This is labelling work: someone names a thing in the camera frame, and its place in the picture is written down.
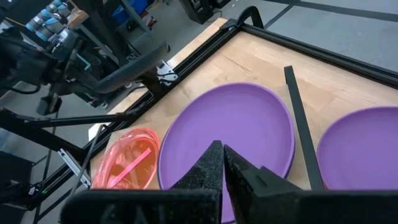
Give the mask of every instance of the purple plate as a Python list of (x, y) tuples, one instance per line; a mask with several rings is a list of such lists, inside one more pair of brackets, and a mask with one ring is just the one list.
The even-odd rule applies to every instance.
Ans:
[(398, 189), (398, 107), (340, 118), (323, 134), (317, 154), (328, 189)]
[[(160, 187), (171, 188), (214, 140), (281, 177), (293, 159), (293, 122), (279, 97), (251, 83), (222, 85), (195, 99), (171, 125), (159, 154)], [(224, 180), (222, 222), (233, 220)]]

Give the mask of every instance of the wooden tabletop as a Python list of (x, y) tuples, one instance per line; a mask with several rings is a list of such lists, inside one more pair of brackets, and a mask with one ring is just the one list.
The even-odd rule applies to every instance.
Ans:
[[(225, 21), (215, 21), (175, 55), (169, 64), (174, 67), (180, 63)], [(141, 116), (134, 125), (142, 124), (155, 131), (159, 130), (157, 132), (162, 139), (171, 122), (192, 100), (209, 89), (231, 82), (258, 83), (278, 94), (289, 108), (291, 102), (284, 78), (284, 67), (289, 65), (295, 71), (315, 150), (326, 128), (345, 114), (372, 106), (398, 105), (398, 91), (395, 89), (240, 32)], [(110, 113), (125, 111), (145, 91), (135, 91)], [(90, 139), (94, 137), (99, 126), (96, 124), (89, 130)], [(288, 180), (303, 189), (309, 189), (297, 131), (296, 140), (295, 157)], [(98, 154), (91, 161), (92, 169), (95, 170), (100, 164), (101, 156), (102, 154)]]

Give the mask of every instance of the chair backrest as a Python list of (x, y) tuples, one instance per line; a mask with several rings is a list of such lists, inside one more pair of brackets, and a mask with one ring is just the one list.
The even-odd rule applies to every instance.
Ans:
[(151, 69), (167, 54), (166, 41), (158, 45), (154, 50), (140, 56), (137, 60), (130, 61), (115, 72), (100, 80), (96, 86), (89, 86), (97, 93), (109, 93), (125, 84), (139, 78), (145, 71)]

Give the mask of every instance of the pink straw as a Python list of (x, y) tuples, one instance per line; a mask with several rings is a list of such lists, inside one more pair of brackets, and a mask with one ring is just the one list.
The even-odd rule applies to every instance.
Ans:
[(147, 148), (139, 157), (137, 157), (132, 163), (130, 163), (112, 182), (108, 184), (108, 188), (113, 188), (119, 183), (128, 173), (130, 173), (135, 166), (137, 166), (143, 159), (150, 154), (150, 149)]

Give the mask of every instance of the gray floor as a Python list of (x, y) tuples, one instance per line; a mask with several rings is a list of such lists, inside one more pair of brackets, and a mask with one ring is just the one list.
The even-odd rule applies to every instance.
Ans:
[[(378, 12), (398, 14), (398, 1), (396, 0), (308, 0), (322, 4), (364, 9)], [(240, 12), (250, 6), (257, 6), (261, 12), (262, 20), (267, 23), (282, 11), (286, 5), (261, 0), (232, 0), (223, 11), (224, 18), (238, 17)], [(163, 37), (171, 46), (167, 58), (171, 58), (187, 43), (202, 32), (209, 23), (203, 25), (189, 20), (177, 0), (171, 0), (170, 6), (159, 6), (150, 11), (158, 20), (154, 26), (154, 34)], [(349, 57), (398, 71), (398, 24), (394, 22), (379, 21), (363, 17), (346, 16), (332, 12), (318, 11), (304, 7), (293, 7), (277, 22), (268, 28), (287, 37), (300, 40), (324, 49), (338, 52)], [(37, 116), (34, 112), (39, 98), (44, 96), (46, 89), (30, 96), (7, 95), (0, 100), (0, 106), (13, 110), (16, 113)], [(76, 96), (63, 98), (60, 117), (84, 116), (105, 114), (107, 111), (94, 109), (87, 106)], [(57, 135), (76, 144), (84, 146), (87, 142), (87, 130), (90, 125), (58, 128)], [(19, 136), (11, 135), (4, 148), (5, 151), (30, 161), (37, 161), (47, 150)], [(63, 164), (56, 153), (53, 153), (50, 163), (50, 174)], [(32, 183), (40, 181), (44, 163), (35, 167), (32, 174)], [(42, 210), (47, 208), (59, 196), (70, 189), (70, 180), (42, 204)], [(39, 223), (55, 223), (58, 220), (62, 204), (50, 212)], [(26, 212), (23, 223), (32, 223), (34, 212)]]

